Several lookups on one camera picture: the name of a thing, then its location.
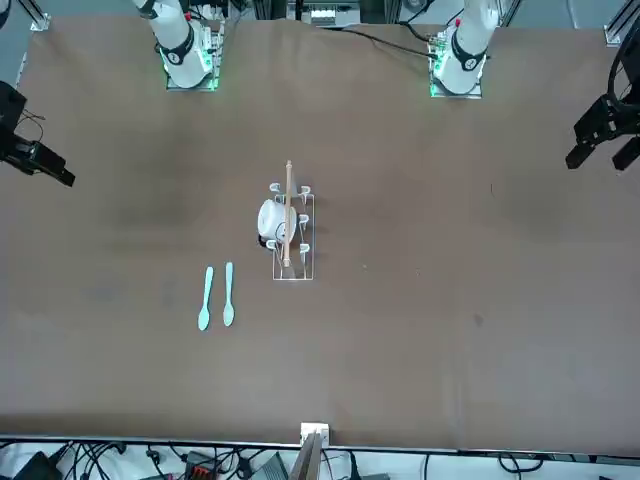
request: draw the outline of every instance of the brown table surface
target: brown table surface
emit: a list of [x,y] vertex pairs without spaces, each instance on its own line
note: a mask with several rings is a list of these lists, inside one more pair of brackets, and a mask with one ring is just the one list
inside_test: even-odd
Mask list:
[[[215,94],[165,92],[153,46],[117,17],[31,41],[21,90],[77,181],[0,167],[2,431],[640,453],[640,187],[612,145],[564,165],[602,32],[499,30],[482,101],[289,21],[240,22]],[[318,195],[304,285],[256,245],[287,159]]]

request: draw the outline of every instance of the plastic spoon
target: plastic spoon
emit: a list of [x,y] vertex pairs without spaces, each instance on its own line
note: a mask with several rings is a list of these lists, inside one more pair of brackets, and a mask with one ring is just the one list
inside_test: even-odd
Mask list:
[[230,327],[233,323],[235,310],[231,305],[231,287],[233,286],[233,263],[227,262],[227,304],[224,306],[224,325]]
[[213,272],[213,267],[207,267],[204,276],[204,297],[202,298],[202,309],[198,314],[198,328],[200,330],[206,330],[209,326],[209,292],[213,283]]

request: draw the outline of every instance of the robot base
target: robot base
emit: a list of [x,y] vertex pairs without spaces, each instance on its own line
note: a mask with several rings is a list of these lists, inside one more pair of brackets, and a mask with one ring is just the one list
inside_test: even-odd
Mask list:
[[222,63],[222,47],[224,43],[224,19],[219,20],[219,28],[213,31],[211,27],[196,29],[196,47],[201,61],[211,68],[202,81],[191,88],[182,88],[175,84],[167,74],[166,87],[170,92],[215,92],[220,84],[220,65]]
[[465,93],[464,95],[456,95],[449,92],[442,86],[435,76],[436,70],[440,68],[442,56],[447,49],[449,36],[453,34],[452,29],[455,28],[456,27],[449,27],[447,30],[438,32],[438,34],[432,37],[429,41],[429,53],[435,53],[438,56],[438,60],[429,59],[429,94],[431,97],[482,98],[482,86],[480,84],[480,80],[482,79],[482,68],[484,67],[486,57],[485,60],[483,60],[483,65],[480,67],[480,71],[478,73],[478,83],[473,87],[473,90],[469,93]]

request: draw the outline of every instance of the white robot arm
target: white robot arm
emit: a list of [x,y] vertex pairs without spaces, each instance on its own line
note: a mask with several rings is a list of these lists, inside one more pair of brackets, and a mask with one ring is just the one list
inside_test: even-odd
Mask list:
[[140,16],[149,20],[160,45],[167,73],[181,88],[198,85],[213,69],[211,30],[196,20],[188,22],[179,0],[133,0]]
[[9,18],[9,10],[11,9],[11,0],[0,0],[0,28],[7,23]]
[[435,72],[449,92],[464,95],[473,90],[499,21],[497,0],[465,0],[460,26],[450,29],[442,66]]

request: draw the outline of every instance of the white mug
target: white mug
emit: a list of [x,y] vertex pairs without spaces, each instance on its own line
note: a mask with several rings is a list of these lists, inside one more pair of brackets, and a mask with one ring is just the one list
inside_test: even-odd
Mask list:
[[[260,237],[284,243],[284,212],[285,206],[282,203],[269,199],[262,204],[258,212],[258,234]],[[298,215],[293,207],[289,209],[289,224],[291,226],[289,243],[291,243],[298,225]]]

